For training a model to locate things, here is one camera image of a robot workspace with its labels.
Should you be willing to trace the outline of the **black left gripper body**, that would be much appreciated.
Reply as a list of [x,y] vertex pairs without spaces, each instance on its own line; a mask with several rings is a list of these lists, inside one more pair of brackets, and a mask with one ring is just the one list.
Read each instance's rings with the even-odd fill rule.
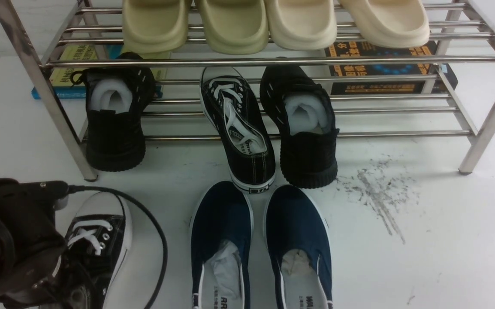
[[50,284],[66,244],[54,207],[68,192],[64,181],[0,179],[0,304],[7,309],[55,302]]

